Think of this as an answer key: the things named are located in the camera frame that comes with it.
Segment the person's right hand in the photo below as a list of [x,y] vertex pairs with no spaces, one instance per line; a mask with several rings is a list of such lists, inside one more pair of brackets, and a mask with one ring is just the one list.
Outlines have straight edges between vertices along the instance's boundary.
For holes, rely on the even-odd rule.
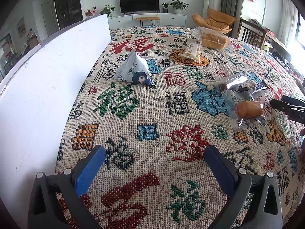
[[305,128],[300,131],[301,135],[305,135]]

